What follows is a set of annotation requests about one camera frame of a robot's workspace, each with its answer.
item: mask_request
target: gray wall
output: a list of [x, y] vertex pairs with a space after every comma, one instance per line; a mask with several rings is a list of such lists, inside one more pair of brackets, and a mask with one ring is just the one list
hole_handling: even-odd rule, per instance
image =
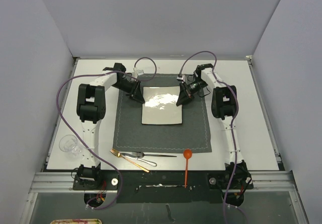
[[254, 68], [283, 162], [294, 171], [310, 223], [321, 223], [322, 0], [281, 0]]
[[42, 0], [0, 0], [0, 222], [18, 223], [72, 57]]
[[43, 0], [74, 56], [253, 54], [279, 0]]

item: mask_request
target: gray placemat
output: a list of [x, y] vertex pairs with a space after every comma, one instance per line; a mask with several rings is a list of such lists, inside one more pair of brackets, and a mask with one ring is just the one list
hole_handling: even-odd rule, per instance
[[[152, 74], [140, 76], [148, 79]], [[157, 74], [142, 87], [178, 86], [176, 74]], [[119, 151], [182, 153], [190, 148], [194, 153], [211, 152], [210, 129], [204, 98], [182, 107], [183, 123], [178, 125], [143, 125], [142, 104], [119, 92], [113, 148]]]

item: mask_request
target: gray floor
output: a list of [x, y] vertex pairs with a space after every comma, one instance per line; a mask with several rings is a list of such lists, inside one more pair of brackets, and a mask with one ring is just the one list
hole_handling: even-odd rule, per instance
[[[116, 204], [108, 209], [91, 211], [85, 210], [83, 194], [40, 193], [30, 224], [49, 224], [55, 219], [72, 218], [98, 218], [103, 224], [224, 223], [222, 204], [172, 203], [169, 208], [171, 215], [166, 204], [154, 203]], [[247, 193], [242, 209], [249, 224], [298, 223], [288, 192]], [[227, 210], [227, 219], [229, 223], [246, 223], [244, 216], [235, 209]]]

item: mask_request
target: gold fork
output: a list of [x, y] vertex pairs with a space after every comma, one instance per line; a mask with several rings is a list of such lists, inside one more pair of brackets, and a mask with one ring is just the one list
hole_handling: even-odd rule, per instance
[[146, 169], [145, 167], [142, 167], [141, 165], [138, 165], [136, 162], [133, 162], [133, 161], [129, 160], [128, 158], [124, 157], [123, 155], [120, 154], [120, 152], [118, 152], [115, 149], [111, 149], [111, 153], [114, 154], [118, 158], [123, 158], [123, 159], [127, 160], [128, 162], [134, 164], [135, 166], [139, 167], [143, 171], [150, 172], [150, 170]]

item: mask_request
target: white plate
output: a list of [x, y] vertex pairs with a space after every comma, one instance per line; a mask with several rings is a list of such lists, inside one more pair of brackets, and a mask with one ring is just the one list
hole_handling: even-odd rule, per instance
[[181, 124], [182, 105], [176, 106], [179, 93], [180, 87], [144, 87], [142, 124]]

